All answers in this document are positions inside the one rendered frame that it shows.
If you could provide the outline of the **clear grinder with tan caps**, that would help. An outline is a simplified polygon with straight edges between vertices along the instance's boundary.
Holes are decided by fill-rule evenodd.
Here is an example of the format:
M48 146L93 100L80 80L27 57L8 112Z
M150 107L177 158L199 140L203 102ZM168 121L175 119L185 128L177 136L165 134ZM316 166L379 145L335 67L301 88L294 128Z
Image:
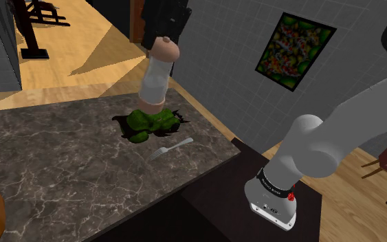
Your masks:
M173 63L179 58L176 43L168 36L158 36L149 51L149 63L142 79L139 109L147 114L157 114L164 106L168 81Z

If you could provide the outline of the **green lettuce head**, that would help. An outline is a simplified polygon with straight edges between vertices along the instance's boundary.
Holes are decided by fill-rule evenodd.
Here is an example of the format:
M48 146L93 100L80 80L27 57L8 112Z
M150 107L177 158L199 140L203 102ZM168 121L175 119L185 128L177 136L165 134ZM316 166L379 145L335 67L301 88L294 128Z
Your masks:
M147 141L150 134L157 137L170 136L176 133L183 123L188 123L178 110L162 109L159 113L149 115L136 109L129 115L112 117L120 125L122 137L129 142L139 144Z

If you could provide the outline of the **silver fork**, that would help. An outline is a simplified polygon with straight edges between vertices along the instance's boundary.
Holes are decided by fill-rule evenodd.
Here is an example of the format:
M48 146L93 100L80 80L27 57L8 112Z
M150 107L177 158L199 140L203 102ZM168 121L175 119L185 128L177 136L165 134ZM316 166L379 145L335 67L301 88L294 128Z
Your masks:
M174 145L174 146L171 146L169 148L166 148L166 147L161 147L159 149L157 149L152 155L150 155L150 157L148 158L148 161L151 161L155 158L157 158L158 156L162 155L163 153L167 153L169 150L171 149L175 149L177 148L178 146L182 146L184 144L188 144L190 142L192 142L193 139L191 137L179 142L178 144Z

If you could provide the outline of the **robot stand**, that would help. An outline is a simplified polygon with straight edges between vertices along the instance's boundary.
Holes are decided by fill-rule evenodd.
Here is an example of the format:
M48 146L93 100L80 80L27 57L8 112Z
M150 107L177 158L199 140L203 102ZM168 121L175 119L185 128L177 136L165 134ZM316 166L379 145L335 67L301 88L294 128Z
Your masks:
M296 184L296 223L285 232L254 213L244 193L267 159L232 143L238 155L84 242L320 242L321 194Z

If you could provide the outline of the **brown wooden door frame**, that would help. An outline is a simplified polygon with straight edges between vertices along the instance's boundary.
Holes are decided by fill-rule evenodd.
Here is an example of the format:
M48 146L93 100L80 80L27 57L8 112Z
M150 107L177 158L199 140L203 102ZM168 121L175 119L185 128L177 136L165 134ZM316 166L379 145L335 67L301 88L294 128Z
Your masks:
M131 43L141 43L144 36L145 21L142 11L145 0L130 0L130 29L129 40Z

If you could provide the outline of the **colourful framed wall picture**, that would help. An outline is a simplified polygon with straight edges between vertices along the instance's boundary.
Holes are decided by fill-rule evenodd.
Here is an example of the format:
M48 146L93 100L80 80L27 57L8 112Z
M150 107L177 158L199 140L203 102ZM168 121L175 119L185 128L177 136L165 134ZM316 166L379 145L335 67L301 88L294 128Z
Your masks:
M282 13L255 71L295 91L336 30L329 25Z

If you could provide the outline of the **black metal frame stand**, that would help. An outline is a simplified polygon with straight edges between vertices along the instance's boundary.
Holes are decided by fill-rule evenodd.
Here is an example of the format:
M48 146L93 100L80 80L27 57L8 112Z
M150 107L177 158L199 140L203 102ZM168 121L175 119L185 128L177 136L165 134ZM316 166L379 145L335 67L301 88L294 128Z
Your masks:
M61 22L66 18L59 16L57 8L49 2L31 0L27 4L25 0L6 0L6 3L12 11L19 32L27 43L27 48L21 48L22 59L48 59L47 50L38 47L32 24L70 26L69 23Z

